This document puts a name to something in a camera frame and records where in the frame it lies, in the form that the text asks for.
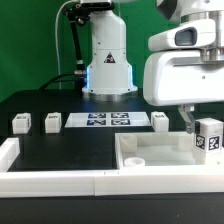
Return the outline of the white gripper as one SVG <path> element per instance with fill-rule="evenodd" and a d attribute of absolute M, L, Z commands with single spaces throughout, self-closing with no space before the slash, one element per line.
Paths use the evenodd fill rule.
<path fill-rule="evenodd" d="M 192 103 L 224 101 L 224 62 L 203 61 L 200 50 L 216 39 L 212 19 L 185 22 L 149 38 L 143 96 L 154 106 L 179 105 L 186 132 L 195 132 Z"/>

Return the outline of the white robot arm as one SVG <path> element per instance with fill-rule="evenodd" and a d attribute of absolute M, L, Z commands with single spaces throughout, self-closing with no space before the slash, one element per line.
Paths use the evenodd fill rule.
<path fill-rule="evenodd" d="M 112 11 L 96 6 L 111 0 L 81 0 L 91 7 L 92 62 L 87 67 L 87 98 L 118 100 L 137 91 L 126 59 L 126 25 Z M 155 0 L 178 27 L 148 40 L 152 54 L 144 68 L 143 96 L 154 106 L 176 105 L 195 133 L 191 112 L 197 103 L 224 101 L 224 0 Z"/>

